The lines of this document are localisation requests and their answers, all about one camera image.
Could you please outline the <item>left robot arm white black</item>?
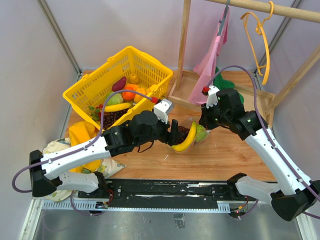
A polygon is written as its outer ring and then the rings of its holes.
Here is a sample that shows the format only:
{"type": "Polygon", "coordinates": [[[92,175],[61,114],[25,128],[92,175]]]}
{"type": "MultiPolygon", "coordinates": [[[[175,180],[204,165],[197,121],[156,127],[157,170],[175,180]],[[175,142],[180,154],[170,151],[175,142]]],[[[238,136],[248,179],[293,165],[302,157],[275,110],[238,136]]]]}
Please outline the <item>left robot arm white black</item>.
{"type": "Polygon", "coordinates": [[[154,112],[144,110],[82,144],[49,154],[34,150],[29,154],[32,196],[39,198],[57,190],[69,190],[101,198],[108,188],[102,173],[84,174],[70,172],[70,169],[132,152],[148,142],[160,141],[173,146],[182,136],[177,120],[163,122],[154,112]]]}

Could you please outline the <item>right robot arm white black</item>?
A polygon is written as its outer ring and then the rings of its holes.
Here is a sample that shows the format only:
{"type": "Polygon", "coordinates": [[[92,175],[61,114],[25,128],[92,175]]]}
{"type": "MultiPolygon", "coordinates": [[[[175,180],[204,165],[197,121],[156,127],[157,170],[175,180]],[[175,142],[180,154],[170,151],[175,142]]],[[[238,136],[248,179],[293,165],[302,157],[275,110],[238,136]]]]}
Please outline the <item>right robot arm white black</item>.
{"type": "Polygon", "coordinates": [[[207,130],[223,127],[237,134],[263,160],[276,183],[267,183],[238,173],[229,179],[227,196],[248,196],[270,204],[285,221],[291,221],[320,199],[320,182],[311,180],[277,142],[267,122],[255,108],[246,111],[237,90],[205,86],[199,124],[207,130]]]}

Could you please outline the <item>dark grape bunch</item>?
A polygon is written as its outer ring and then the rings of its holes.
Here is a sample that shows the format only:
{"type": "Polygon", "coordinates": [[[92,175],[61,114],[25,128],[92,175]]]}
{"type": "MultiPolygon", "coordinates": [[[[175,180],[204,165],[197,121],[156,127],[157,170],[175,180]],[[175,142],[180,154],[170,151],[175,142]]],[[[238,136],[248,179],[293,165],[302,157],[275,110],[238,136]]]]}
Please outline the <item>dark grape bunch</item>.
{"type": "Polygon", "coordinates": [[[186,128],[184,126],[179,126],[178,130],[182,133],[182,137],[177,141],[177,143],[176,143],[177,145],[181,144],[185,141],[185,139],[187,138],[187,136],[189,134],[190,129],[186,128]]]}

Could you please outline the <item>green custard apple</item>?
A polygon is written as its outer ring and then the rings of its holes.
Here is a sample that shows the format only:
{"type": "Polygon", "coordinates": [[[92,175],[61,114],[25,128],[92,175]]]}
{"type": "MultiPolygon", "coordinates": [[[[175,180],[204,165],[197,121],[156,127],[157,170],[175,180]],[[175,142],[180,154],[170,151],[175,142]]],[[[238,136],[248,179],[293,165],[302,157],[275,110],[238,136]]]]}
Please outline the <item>green custard apple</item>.
{"type": "Polygon", "coordinates": [[[209,133],[202,125],[196,124],[196,136],[195,136],[196,143],[200,143],[203,140],[205,140],[208,134],[209,133]]]}

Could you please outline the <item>yellow banana bunch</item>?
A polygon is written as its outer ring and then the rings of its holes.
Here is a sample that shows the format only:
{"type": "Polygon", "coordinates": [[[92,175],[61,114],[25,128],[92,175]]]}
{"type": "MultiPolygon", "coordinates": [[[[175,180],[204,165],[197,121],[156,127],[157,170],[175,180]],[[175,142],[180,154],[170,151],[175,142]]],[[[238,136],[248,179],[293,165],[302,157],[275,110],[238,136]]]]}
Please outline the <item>yellow banana bunch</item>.
{"type": "Polygon", "coordinates": [[[181,144],[173,145],[172,148],[178,152],[185,152],[194,142],[196,138],[197,124],[195,121],[192,122],[191,127],[189,129],[189,133],[187,138],[181,144]]]}

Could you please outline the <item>black grape bunch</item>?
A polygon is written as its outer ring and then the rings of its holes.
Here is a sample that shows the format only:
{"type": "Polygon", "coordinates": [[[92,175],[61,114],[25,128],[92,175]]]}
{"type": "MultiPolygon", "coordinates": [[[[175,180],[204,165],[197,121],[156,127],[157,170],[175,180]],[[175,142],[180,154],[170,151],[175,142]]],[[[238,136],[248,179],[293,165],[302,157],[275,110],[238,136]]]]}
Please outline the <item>black grape bunch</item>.
{"type": "Polygon", "coordinates": [[[114,112],[105,112],[103,115],[103,129],[107,130],[127,112],[128,112],[128,109],[123,109],[123,110],[114,111],[114,112]]]}

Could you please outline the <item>clear zip top bag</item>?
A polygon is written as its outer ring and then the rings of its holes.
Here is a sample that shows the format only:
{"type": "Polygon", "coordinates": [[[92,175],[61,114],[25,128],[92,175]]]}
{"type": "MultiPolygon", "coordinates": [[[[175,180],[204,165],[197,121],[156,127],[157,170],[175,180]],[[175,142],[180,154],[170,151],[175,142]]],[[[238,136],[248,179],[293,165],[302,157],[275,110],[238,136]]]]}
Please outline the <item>clear zip top bag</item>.
{"type": "Polygon", "coordinates": [[[185,153],[193,146],[203,143],[210,135],[210,131],[199,124],[199,115],[191,116],[178,125],[182,137],[171,148],[176,153],[185,153]]]}

